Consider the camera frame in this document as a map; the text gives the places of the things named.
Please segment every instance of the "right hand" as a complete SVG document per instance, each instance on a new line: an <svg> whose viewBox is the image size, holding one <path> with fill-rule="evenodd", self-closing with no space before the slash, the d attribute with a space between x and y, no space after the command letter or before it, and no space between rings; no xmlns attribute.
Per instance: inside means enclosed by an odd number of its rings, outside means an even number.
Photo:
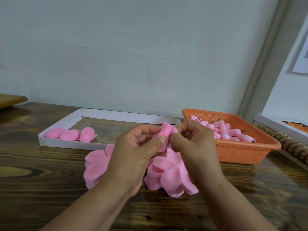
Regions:
<svg viewBox="0 0 308 231"><path fill-rule="evenodd" d="M218 160L214 132L199 122L189 120L177 126L178 134L170 136L172 150L180 152L190 180L201 183L224 178Z"/></svg>

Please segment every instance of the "forearm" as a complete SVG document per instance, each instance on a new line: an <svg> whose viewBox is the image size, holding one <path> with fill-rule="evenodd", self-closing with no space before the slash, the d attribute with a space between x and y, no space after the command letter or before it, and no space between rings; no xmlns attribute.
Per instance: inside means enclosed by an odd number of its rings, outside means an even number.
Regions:
<svg viewBox="0 0 308 231"><path fill-rule="evenodd" d="M219 231L277 231L225 177L199 187Z"/></svg>
<svg viewBox="0 0 308 231"><path fill-rule="evenodd" d="M42 231L108 230L128 199L117 180L102 178Z"/></svg>

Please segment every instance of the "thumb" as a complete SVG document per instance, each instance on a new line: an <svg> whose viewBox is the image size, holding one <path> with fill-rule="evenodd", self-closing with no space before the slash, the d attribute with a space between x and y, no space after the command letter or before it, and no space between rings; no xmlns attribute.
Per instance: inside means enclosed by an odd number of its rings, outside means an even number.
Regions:
<svg viewBox="0 0 308 231"><path fill-rule="evenodd" d="M184 138L180 133L171 134L169 141L172 143L173 147L180 152L187 150L191 144L191 142Z"/></svg>
<svg viewBox="0 0 308 231"><path fill-rule="evenodd" d="M142 151L146 152L146 154L150 157L154 156L159 149L166 143L166 136L157 136L156 138L152 138L148 143L144 146L140 147Z"/></svg>

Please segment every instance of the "fingernail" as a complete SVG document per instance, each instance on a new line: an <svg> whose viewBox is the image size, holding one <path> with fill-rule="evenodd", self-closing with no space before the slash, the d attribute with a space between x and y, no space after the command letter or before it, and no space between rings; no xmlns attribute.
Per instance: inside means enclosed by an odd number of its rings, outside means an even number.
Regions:
<svg viewBox="0 0 308 231"><path fill-rule="evenodd" d="M167 140L166 136L158 136L157 138L159 138L161 140L161 142L164 144Z"/></svg>

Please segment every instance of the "white wall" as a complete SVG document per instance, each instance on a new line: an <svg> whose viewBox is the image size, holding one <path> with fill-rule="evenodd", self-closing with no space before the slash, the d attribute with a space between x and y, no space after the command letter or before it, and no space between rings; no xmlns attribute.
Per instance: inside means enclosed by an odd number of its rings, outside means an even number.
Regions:
<svg viewBox="0 0 308 231"><path fill-rule="evenodd" d="M0 0L0 93L236 113L279 0Z"/></svg>
<svg viewBox="0 0 308 231"><path fill-rule="evenodd" d="M288 57L293 58L292 54L290 54L290 51L303 26L307 13L308 13L308 1L307 0L290 0L288 7L286 9L286 12L283 16L283 19L281 20L281 24L277 31L275 39L272 43L271 49L268 53L267 59L261 70L259 79L253 91L253 94L250 98L248 107L244 114L245 120L252 123L256 114L263 112L263 109L265 108L265 105L267 104L267 101L269 99L269 96L274 86L276 88L278 86L278 85L275 85L275 83L276 82L277 84L280 83L280 81L277 81L277 79L279 77L279 80L281 80L281 78L283 77L283 76L280 76L279 74L281 74L282 68L285 65L287 58ZM279 91L276 94L277 100L278 100L276 104L281 107L284 107L286 105L285 109L279 110L281 112L279 115L284 115L285 112L295 113L293 109L289 109L291 107L288 106L286 103L287 100L289 99L288 97L291 97L291 99L293 99L293 101L291 102L290 100L288 100L289 104L296 102L294 100L296 93L294 93L294 95L290 95L290 93L292 94L291 90L292 89L289 90L290 92L285 91L285 90Z"/></svg>
<svg viewBox="0 0 308 231"><path fill-rule="evenodd" d="M262 113L308 121L308 74L292 72L307 34L308 15Z"/></svg>

